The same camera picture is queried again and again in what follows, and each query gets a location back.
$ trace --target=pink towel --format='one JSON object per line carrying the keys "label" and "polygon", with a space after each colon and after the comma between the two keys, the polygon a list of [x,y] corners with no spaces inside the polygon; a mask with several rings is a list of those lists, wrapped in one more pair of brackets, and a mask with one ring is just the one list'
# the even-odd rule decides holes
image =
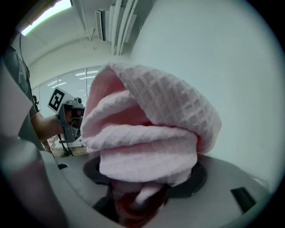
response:
{"label": "pink towel", "polygon": [[145,66],[109,63],[90,87],[81,135],[88,151],[100,151],[102,174],[146,183],[148,190],[140,189],[148,192],[137,197],[144,201],[162,184],[186,181],[197,153],[213,148],[220,129],[215,108],[185,81]]}
{"label": "pink towel", "polygon": [[49,144],[49,148],[51,149],[51,150],[53,150],[54,148],[55,148],[55,141],[57,141],[58,140],[58,136],[57,135],[55,135],[55,136],[53,136],[53,137],[51,137],[51,138],[49,138],[47,141],[48,141],[48,144]]}

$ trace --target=gray surface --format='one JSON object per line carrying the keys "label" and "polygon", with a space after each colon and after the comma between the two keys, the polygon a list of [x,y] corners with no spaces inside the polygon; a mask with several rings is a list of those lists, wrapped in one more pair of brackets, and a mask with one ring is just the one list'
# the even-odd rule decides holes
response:
{"label": "gray surface", "polygon": [[[105,190],[98,188],[103,186],[94,184],[83,173],[90,156],[92,154],[57,159],[70,165],[72,170],[63,169],[62,174],[89,205],[105,194]],[[199,156],[198,160],[208,173],[204,186],[190,198],[169,199],[165,208],[145,227],[221,227],[242,215],[231,189],[245,187],[257,202],[268,196],[261,185],[235,165],[207,156]]]}
{"label": "gray surface", "polygon": [[41,151],[41,156],[54,194],[64,210],[70,228],[121,227],[97,213],[79,197],[65,181],[50,153]]}
{"label": "gray surface", "polygon": [[68,227],[36,146],[3,135],[0,135],[0,144],[1,174],[25,210],[46,227]]}
{"label": "gray surface", "polygon": [[84,164],[97,155],[97,153],[90,153],[75,157],[56,158],[58,164],[63,163],[68,166],[61,170],[62,175],[75,192],[90,206],[94,206],[104,197],[108,188],[105,185],[95,184],[83,172]]}
{"label": "gray surface", "polygon": [[199,156],[198,160],[208,173],[204,186],[188,199],[169,199],[146,228],[221,227],[242,215],[231,189],[245,187],[257,202],[268,196],[261,185],[235,165],[207,156]]}

